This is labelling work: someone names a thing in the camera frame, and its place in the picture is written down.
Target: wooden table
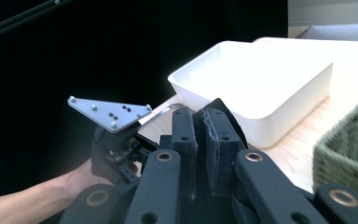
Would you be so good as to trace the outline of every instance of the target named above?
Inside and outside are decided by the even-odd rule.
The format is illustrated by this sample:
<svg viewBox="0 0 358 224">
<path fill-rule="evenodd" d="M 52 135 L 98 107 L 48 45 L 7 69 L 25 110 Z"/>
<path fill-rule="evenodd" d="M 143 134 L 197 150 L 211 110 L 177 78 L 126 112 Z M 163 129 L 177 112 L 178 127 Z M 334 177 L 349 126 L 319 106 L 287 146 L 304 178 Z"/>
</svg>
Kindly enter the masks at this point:
<svg viewBox="0 0 358 224">
<path fill-rule="evenodd" d="M 295 185 L 312 192 L 314 145 L 358 103 L 358 42 L 261 38 L 254 43 L 297 48 L 334 61 L 330 96 L 276 146 L 263 149 Z M 180 97 L 175 95 L 155 108 L 150 116 L 141 120 L 144 127 L 140 133 L 155 142 L 159 142 L 161 134 L 171 134 L 171 113 L 181 103 Z"/>
</svg>

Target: bolt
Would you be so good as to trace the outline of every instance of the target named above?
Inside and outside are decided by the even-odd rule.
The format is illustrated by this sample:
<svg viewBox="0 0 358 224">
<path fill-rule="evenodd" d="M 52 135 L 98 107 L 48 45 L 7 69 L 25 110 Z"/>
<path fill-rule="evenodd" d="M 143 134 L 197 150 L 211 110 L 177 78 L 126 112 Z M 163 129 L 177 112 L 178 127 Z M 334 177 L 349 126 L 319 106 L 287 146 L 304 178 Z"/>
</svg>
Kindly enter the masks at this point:
<svg viewBox="0 0 358 224">
<path fill-rule="evenodd" d="M 69 101 L 70 101 L 71 103 L 76 103 L 76 98 L 75 98 L 75 96 L 69 97 Z"/>
<path fill-rule="evenodd" d="M 117 124 L 116 124 L 114 121 L 112 121 L 112 122 L 110 123 L 110 126 L 111 126 L 113 129 L 117 129 L 117 128 L 118 128 Z"/>
</svg>

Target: white plastic bin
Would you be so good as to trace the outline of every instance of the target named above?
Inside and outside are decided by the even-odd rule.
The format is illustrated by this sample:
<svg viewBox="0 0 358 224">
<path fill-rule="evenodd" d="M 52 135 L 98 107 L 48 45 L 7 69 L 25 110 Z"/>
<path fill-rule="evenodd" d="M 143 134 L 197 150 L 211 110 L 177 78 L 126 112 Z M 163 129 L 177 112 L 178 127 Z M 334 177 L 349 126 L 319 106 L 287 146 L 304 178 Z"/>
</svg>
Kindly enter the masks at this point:
<svg viewBox="0 0 358 224">
<path fill-rule="evenodd" d="M 171 73 L 184 105 L 221 98 L 248 143 L 274 146 L 329 94 L 332 61 L 297 49 L 224 41 Z"/>
</svg>

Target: black background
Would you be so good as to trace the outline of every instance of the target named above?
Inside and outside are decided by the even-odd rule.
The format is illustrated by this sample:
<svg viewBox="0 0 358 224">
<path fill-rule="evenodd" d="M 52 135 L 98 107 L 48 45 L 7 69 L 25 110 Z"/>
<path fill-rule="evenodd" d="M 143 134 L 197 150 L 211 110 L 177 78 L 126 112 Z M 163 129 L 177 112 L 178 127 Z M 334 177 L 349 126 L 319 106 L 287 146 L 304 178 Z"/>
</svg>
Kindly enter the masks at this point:
<svg viewBox="0 0 358 224">
<path fill-rule="evenodd" d="M 0 1 L 0 21 L 44 1 Z M 95 124 L 70 95 L 157 105 L 223 40 L 287 36 L 286 1 L 75 0 L 0 35 L 0 195 L 77 167 Z"/>
</svg>

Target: wicker basket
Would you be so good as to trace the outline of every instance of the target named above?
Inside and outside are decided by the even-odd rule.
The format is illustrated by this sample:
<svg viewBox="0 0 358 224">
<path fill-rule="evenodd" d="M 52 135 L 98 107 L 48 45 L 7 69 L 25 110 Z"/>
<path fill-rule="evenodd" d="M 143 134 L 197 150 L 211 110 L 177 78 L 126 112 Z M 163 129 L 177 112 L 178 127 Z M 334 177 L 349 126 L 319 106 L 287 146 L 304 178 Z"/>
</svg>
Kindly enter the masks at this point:
<svg viewBox="0 0 358 224">
<path fill-rule="evenodd" d="M 313 189 L 337 183 L 358 190 L 358 105 L 314 147 Z"/>
</svg>

